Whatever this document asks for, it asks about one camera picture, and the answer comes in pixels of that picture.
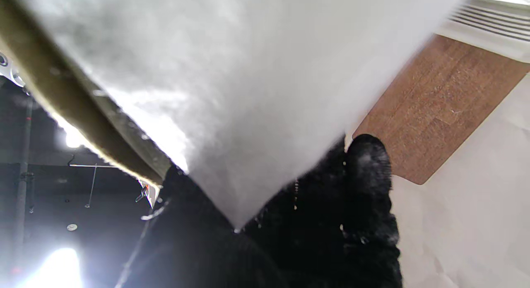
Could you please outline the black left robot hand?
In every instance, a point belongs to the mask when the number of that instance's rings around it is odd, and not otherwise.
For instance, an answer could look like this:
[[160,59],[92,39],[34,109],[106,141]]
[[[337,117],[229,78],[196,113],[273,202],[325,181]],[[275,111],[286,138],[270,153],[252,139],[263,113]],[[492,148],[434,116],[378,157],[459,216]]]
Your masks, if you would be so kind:
[[167,171],[118,288],[401,288],[390,158],[343,140],[235,229],[179,167]]

